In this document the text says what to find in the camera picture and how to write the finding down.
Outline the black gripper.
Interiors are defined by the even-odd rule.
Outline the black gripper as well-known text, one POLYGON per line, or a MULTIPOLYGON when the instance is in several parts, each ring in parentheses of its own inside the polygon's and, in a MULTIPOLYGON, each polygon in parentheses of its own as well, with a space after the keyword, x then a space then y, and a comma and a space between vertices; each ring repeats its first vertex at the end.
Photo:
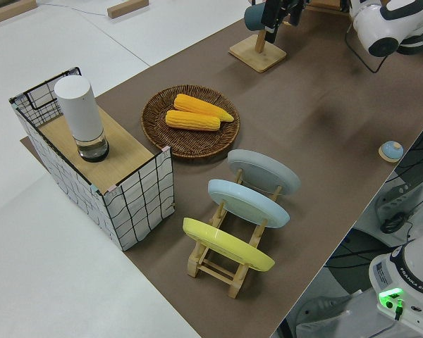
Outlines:
POLYGON ((298 25, 302 11, 303 0, 292 1, 291 5, 289 0, 281 0, 280 5, 279 0, 266 0, 262 14, 262 24, 266 30, 265 41, 275 41, 278 30, 278 17, 283 20, 289 14, 288 22, 291 25, 298 25))

